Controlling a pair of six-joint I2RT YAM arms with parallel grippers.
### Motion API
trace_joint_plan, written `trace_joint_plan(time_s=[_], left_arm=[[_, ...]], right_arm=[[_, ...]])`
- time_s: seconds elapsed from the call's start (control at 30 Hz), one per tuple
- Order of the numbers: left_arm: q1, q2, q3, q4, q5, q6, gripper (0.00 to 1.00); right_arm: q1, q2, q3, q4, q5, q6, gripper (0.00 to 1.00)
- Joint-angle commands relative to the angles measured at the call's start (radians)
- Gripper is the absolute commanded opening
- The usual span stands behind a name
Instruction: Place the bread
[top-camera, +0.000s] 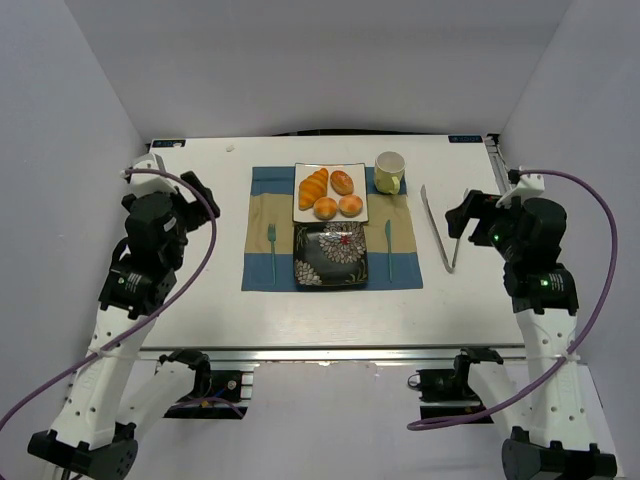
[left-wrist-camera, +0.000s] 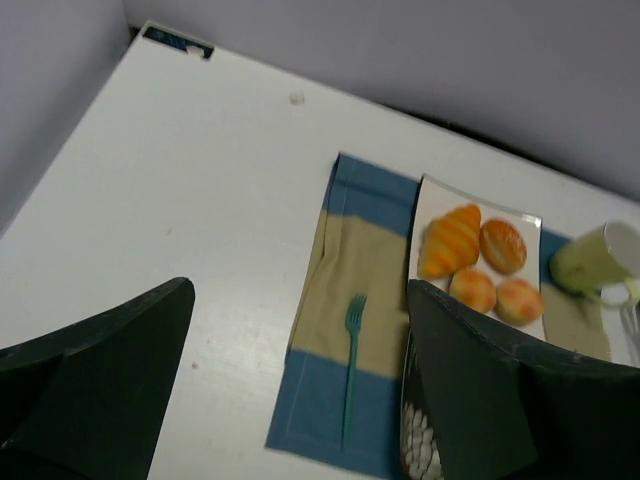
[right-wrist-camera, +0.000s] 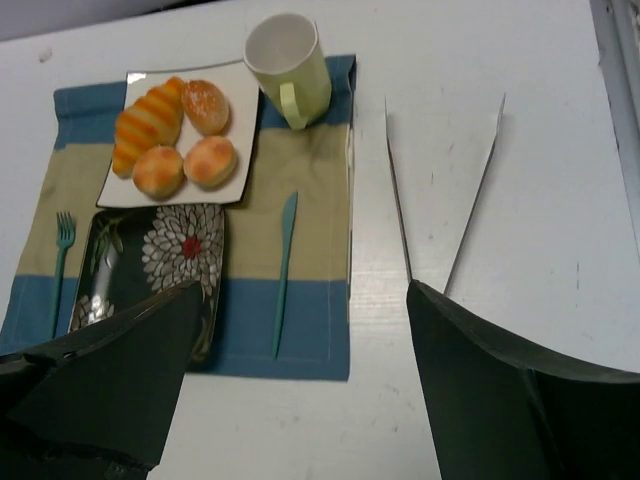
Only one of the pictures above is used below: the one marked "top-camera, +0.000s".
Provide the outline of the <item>metal tongs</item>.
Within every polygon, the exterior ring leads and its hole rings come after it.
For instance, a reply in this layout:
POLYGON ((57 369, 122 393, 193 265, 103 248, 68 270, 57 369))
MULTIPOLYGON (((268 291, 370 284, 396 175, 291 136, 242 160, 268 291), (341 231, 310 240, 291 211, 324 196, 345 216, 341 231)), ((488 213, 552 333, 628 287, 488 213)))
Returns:
POLYGON ((441 195, 435 188, 423 184, 420 197, 437 252, 445 271, 453 275, 457 271, 461 250, 461 239, 451 238, 447 233, 445 213, 455 207, 462 196, 441 195))

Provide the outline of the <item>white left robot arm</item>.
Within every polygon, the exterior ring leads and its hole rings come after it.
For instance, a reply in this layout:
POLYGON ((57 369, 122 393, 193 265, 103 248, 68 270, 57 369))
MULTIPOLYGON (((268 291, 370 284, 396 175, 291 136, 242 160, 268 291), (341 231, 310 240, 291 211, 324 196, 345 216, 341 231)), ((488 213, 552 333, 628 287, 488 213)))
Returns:
POLYGON ((143 173, 146 180, 122 200, 126 235, 112 253, 87 356, 71 370, 62 411, 27 447, 64 478, 125 478, 148 429, 179 401, 198 401, 211 388, 209 357, 178 349, 161 356, 158 372, 129 400, 122 398, 146 336, 186 291, 175 284, 188 233, 220 216, 194 172, 143 173))

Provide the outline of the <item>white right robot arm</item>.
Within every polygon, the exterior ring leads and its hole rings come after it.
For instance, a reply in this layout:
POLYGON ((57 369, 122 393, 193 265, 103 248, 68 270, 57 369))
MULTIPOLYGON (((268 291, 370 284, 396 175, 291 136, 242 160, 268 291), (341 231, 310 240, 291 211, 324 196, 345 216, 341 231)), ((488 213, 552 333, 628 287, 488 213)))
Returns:
POLYGON ((477 220, 470 242, 493 247, 504 259, 504 286, 523 336, 529 376, 539 384, 523 400, 496 411, 515 390, 495 353, 466 349, 456 359, 456 369, 468 372, 469 387, 505 437, 506 478, 615 478, 616 458, 598 447, 591 432, 578 359, 569 352, 579 305, 575 281, 558 261, 564 208, 544 198, 503 201, 471 190, 445 218, 452 238, 477 220))

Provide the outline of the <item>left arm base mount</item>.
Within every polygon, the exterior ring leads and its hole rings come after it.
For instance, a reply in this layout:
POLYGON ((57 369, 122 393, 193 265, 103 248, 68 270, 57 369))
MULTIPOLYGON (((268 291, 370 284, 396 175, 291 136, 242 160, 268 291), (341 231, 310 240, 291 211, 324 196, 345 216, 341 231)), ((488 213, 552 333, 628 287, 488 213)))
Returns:
POLYGON ((207 354, 198 350, 178 349, 159 357, 156 372, 166 363, 181 363, 195 371, 194 387, 171 406, 167 419, 241 420, 247 407, 241 390, 240 370, 213 369, 207 354))

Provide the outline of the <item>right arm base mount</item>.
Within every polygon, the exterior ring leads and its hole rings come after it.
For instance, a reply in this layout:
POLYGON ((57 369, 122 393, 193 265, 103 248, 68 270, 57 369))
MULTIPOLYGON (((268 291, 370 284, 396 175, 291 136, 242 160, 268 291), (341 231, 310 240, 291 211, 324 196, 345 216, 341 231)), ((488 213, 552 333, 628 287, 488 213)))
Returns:
POLYGON ((408 388, 420 394, 420 419, 484 411, 485 405, 468 384, 470 367, 481 363, 503 365, 504 360, 491 348, 464 347, 454 358, 452 368, 422 369, 409 376, 408 388))

